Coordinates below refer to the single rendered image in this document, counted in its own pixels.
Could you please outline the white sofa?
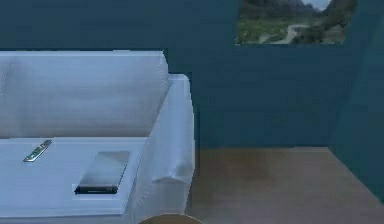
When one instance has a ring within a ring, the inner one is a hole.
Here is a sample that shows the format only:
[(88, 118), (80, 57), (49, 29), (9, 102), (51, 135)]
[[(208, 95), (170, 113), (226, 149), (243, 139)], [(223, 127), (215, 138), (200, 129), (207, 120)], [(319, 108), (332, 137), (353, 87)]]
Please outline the white sofa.
[[(118, 192), (75, 194), (102, 151), (130, 153)], [(181, 214), (194, 171), (190, 81), (163, 51), (0, 51), (0, 224)]]

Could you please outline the framed landscape picture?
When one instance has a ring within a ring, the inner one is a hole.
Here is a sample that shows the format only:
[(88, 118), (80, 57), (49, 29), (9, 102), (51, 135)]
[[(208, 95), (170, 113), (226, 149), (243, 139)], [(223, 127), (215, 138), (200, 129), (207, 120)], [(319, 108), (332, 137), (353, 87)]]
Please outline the framed landscape picture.
[(342, 44), (358, 0), (240, 0), (235, 44)]

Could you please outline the grey remote control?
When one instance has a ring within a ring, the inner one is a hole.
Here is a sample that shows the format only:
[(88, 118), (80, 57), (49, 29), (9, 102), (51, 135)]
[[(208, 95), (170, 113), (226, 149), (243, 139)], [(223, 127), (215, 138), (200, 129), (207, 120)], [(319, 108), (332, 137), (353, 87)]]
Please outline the grey remote control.
[(24, 158), (24, 162), (36, 161), (52, 144), (51, 140), (45, 140), (43, 143), (38, 145), (28, 156)]

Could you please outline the grey closed laptop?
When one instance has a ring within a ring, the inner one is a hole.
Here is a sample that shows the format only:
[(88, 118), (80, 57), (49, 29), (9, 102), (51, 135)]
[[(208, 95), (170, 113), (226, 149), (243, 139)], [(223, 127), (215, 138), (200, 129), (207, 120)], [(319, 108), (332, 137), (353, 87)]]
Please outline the grey closed laptop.
[(129, 162), (128, 151), (98, 152), (76, 186), (75, 194), (116, 194)]

